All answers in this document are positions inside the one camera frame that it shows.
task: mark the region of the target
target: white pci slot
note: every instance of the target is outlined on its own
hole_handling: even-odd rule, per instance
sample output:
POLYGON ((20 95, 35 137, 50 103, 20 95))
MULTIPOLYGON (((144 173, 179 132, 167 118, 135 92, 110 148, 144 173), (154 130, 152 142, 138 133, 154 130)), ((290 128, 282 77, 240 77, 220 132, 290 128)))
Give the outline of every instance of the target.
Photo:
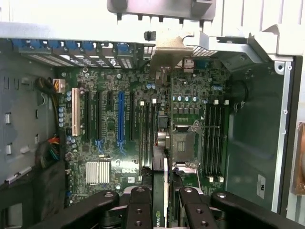
POLYGON ((81 102, 79 88, 72 88, 72 136, 81 134, 81 102))

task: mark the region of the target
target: motherboard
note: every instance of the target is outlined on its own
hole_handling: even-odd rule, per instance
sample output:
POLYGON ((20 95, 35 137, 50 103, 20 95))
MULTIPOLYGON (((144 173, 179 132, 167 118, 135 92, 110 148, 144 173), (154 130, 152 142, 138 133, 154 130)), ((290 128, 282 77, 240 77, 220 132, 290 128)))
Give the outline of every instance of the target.
POLYGON ((168 86, 143 70, 60 68, 59 127, 66 135, 67 205, 105 189, 123 194, 151 167, 169 119, 173 170, 205 194, 224 188, 228 71, 219 61, 176 68, 168 86))

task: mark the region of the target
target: expansion slot bracket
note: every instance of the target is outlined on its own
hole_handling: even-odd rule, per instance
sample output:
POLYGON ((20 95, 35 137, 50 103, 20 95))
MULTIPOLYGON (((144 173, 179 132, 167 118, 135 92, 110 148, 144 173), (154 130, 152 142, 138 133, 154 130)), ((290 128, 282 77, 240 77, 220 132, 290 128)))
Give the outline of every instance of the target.
POLYGON ((150 74, 156 82, 165 84, 164 78, 185 57, 193 53, 192 46, 185 46, 185 37, 193 37, 194 33, 180 31, 175 34, 171 30, 159 31, 156 34, 156 52, 150 62, 150 74))

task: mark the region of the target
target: blue pcie slot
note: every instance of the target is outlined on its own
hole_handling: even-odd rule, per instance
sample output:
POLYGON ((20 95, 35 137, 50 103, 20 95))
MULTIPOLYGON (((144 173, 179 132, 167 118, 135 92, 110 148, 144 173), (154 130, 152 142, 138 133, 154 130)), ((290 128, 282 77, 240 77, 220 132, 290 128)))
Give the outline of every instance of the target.
POLYGON ((124 138, 124 102, 125 93, 119 92, 119 109, 118 109, 118 146, 120 147, 120 152, 125 155, 123 149, 124 138))

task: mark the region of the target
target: silver heatsink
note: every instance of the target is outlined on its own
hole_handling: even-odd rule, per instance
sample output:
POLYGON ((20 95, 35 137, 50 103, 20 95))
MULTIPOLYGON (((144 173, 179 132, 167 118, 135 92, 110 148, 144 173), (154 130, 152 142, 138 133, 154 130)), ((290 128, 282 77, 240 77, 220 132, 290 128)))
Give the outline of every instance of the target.
POLYGON ((86 184, 108 184, 110 182, 109 161, 86 162, 86 184))

